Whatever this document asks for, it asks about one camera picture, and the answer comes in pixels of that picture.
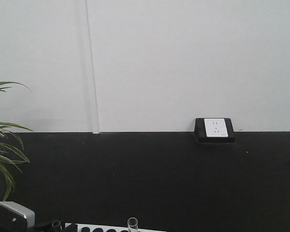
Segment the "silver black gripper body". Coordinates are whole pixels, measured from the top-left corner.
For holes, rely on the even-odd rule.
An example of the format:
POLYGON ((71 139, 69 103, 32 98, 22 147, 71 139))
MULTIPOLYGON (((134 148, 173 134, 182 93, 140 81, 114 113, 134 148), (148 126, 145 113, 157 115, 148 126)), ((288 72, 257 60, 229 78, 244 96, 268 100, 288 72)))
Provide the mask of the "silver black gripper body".
POLYGON ((34 211, 16 202, 0 202, 0 232, 25 232, 34 225, 34 211))

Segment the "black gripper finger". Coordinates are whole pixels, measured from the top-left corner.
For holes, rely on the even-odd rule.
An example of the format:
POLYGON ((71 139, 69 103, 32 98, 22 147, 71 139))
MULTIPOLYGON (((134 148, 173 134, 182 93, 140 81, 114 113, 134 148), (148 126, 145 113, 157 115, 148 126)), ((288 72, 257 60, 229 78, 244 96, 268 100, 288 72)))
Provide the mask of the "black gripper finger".
POLYGON ((54 220, 52 222, 51 229, 52 229, 53 232, 61 232, 63 230, 62 229, 62 225, 61 225, 61 221, 60 220, 54 220))

